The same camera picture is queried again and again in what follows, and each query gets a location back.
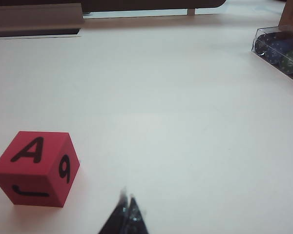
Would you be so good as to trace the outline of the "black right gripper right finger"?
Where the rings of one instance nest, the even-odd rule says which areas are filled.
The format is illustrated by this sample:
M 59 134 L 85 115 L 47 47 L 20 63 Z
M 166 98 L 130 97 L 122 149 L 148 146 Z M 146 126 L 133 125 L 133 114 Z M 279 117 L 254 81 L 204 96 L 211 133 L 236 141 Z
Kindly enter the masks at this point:
M 135 197 L 131 197 L 126 221 L 127 234 L 148 234 L 147 226 Z

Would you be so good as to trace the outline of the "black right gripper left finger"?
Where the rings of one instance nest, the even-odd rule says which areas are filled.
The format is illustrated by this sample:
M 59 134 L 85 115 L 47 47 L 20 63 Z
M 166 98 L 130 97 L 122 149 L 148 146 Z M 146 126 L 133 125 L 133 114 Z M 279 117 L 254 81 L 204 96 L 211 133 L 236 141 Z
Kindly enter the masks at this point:
M 124 234 L 128 216 L 128 196 L 126 188 L 120 191 L 117 205 L 100 229 L 99 234 Z

